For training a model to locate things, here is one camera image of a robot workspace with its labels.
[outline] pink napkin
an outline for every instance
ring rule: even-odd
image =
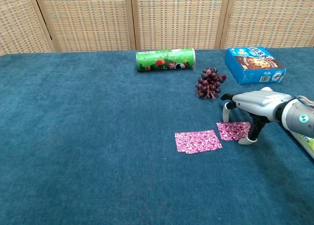
[[[249,122],[216,123],[222,140],[237,141],[249,133]]]
[[[194,154],[221,149],[222,145],[214,130],[189,133],[175,133],[178,152]]]

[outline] can label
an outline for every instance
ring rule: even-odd
[[[192,69],[195,66],[195,51],[189,48],[137,52],[136,63],[138,71]]]

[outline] red grapes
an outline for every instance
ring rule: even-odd
[[[221,93],[221,84],[227,76],[219,74],[217,68],[203,69],[201,77],[195,86],[195,93],[200,98],[215,99],[218,93]]]

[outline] blue carpet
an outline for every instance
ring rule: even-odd
[[[269,51],[287,74],[268,86],[314,99],[314,49]],[[224,57],[143,73],[135,51],[0,57],[0,224],[313,224],[314,160],[279,124],[255,145],[177,152],[175,132],[219,136],[224,102],[194,94],[203,68],[227,75],[220,96],[264,87],[237,84]]]

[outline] blue cereal box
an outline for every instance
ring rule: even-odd
[[[229,48],[225,61],[239,84],[279,83],[286,73],[264,47]]]

